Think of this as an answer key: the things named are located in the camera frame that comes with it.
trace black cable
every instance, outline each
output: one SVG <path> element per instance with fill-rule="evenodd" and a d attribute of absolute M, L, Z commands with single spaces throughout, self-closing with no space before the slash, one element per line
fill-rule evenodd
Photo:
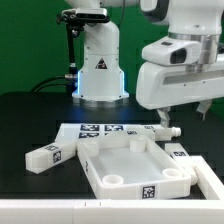
<path fill-rule="evenodd" d="M 46 79 L 40 83 L 38 83 L 36 86 L 34 86 L 30 92 L 35 92 L 38 88 L 40 88 L 41 86 L 43 86 L 44 84 L 48 83 L 48 82 L 52 82 L 52 81 L 55 81 L 55 80 L 58 80 L 58 79 L 65 79 L 64 76 L 56 76 L 56 77 L 53 77 L 53 78 L 49 78 L 49 79 Z"/>
<path fill-rule="evenodd" d="M 119 29 L 121 28 L 121 24 L 122 24 L 123 19 L 124 19 L 125 5 L 126 5 L 126 0 L 123 0 L 122 15 L 121 15 L 120 23 L 119 23 L 119 25 L 118 25 L 118 28 L 119 28 Z"/>
<path fill-rule="evenodd" d="M 47 88 L 47 87 L 52 87 L 52 86 L 65 86 L 66 87 L 65 84 L 49 84 L 49 85 L 41 86 L 39 89 L 36 90 L 36 92 L 40 92 L 40 90 Z"/>

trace warning label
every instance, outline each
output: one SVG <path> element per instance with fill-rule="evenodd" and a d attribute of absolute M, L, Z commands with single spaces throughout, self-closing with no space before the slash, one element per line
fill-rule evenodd
<path fill-rule="evenodd" d="M 107 65 L 103 58 L 100 59 L 99 63 L 96 66 L 96 69 L 107 69 Z"/>

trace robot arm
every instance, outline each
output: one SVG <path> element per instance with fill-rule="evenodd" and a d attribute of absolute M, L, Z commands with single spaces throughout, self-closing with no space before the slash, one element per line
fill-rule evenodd
<path fill-rule="evenodd" d="M 141 0 L 151 22 L 168 23 L 167 37 L 146 46 L 137 100 L 148 109 L 223 97 L 224 55 L 218 54 L 224 0 Z"/>
<path fill-rule="evenodd" d="M 142 0 L 140 7 L 144 16 L 152 23 L 168 25 L 169 0 Z"/>

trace white rectangular block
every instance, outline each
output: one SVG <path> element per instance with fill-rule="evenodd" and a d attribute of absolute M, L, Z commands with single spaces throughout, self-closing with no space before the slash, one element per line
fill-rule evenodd
<path fill-rule="evenodd" d="M 26 153 L 26 169 L 36 174 L 56 166 L 76 154 L 76 141 L 54 142 Z"/>

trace black tabletop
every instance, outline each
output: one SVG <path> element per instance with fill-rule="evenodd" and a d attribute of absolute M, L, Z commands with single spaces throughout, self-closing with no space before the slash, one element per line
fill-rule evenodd
<path fill-rule="evenodd" d="M 208 112 L 203 122 L 196 104 L 173 107 L 170 126 L 180 127 L 179 142 L 190 155 L 201 155 L 217 176 L 224 176 L 224 121 Z M 62 93 L 8 93 L 0 97 L 0 198 L 95 198 L 77 157 L 39 175 L 25 169 L 25 153 L 52 143 L 61 123 L 158 124 L 156 110 L 129 103 L 110 109 L 75 105 Z M 189 198 L 203 196 L 197 186 Z"/>

